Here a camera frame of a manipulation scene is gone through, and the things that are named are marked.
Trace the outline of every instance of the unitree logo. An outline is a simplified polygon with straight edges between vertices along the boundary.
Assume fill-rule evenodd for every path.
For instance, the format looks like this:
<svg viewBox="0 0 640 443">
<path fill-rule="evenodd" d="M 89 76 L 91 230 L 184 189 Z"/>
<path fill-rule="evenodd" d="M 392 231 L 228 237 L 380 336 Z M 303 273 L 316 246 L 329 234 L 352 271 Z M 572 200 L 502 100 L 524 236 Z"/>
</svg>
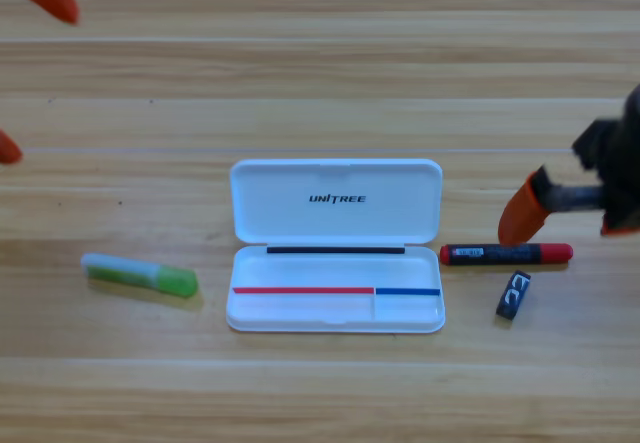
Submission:
<svg viewBox="0 0 640 443">
<path fill-rule="evenodd" d="M 366 196 L 336 196 L 336 195 L 311 195 L 309 201 L 312 203 L 364 203 Z"/>
</svg>

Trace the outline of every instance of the wooden table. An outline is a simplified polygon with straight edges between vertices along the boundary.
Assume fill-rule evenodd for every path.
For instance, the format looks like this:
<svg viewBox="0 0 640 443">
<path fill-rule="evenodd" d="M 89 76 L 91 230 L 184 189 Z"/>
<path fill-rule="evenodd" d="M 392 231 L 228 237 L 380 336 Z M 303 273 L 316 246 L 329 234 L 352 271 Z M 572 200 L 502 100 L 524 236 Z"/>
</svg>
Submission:
<svg viewBox="0 0 640 443">
<path fill-rule="evenodd" d="M 253 157 L 427 157 L 429 244 L 492 242 L 546 164 L 640 82 L 640 0 L 0 0 L 0 440 L 640 441 L 640 245 L 553 216 L 568 268 L 494 318 L 515 269 L 448 269 L 429 336 L 242 334 L 228 171 Z M 197 297 L 88 284 L 85 252 L 194 268 Z"/>
</svg>

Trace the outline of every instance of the red line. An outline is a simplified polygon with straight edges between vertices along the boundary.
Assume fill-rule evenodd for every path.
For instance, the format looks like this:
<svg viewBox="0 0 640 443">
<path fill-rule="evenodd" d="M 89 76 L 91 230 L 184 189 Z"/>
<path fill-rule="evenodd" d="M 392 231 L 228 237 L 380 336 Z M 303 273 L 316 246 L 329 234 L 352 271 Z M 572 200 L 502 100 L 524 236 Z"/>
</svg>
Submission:
<svg viewBox="0 0 640 443">
<path fill-rule="evenodd" d="M 296 294 L 296 295 L 309 295 L 309 294 L 358 294 L 358 295 L 373 295 L 373 288 L 367 287 L 352 287 L 352 288 L 328 288 L 328 287 L 295 287 L 295 286 L 283 286 L 283 287 L 249 287 L 241 286 L 233 289 L 234 293 L 243 294 Z"/>
</svg>

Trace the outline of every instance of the white plastic case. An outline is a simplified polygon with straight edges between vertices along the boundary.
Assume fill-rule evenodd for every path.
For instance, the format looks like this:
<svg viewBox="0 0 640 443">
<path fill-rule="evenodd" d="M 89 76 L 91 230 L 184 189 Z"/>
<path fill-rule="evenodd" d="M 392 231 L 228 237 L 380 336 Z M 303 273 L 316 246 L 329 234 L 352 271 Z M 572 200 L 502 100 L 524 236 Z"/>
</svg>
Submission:
<svg viewBox="0 0 640 443">
<path fill-rule="evenodd" d="M 240 331 L 431 333 L 442 170 L 425 159 L 245 160 L 227 322 Z"/>
</svg>

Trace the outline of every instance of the green glue stick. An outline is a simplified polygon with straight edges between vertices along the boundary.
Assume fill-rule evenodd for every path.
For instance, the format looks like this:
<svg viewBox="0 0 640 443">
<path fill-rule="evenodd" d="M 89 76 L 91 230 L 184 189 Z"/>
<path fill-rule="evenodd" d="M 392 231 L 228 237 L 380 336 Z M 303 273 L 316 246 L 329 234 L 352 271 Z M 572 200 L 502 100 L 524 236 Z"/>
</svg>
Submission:
<svg viewBox="0 0 640 443">
<path fill-rule="evenodd" d="M 142 286 L 183 298 L 198 291 L 198 278 L 192 270 L 97 253 L 84 255 L 81 265 L 87 277 L 95 280 Z"/>
</svg>

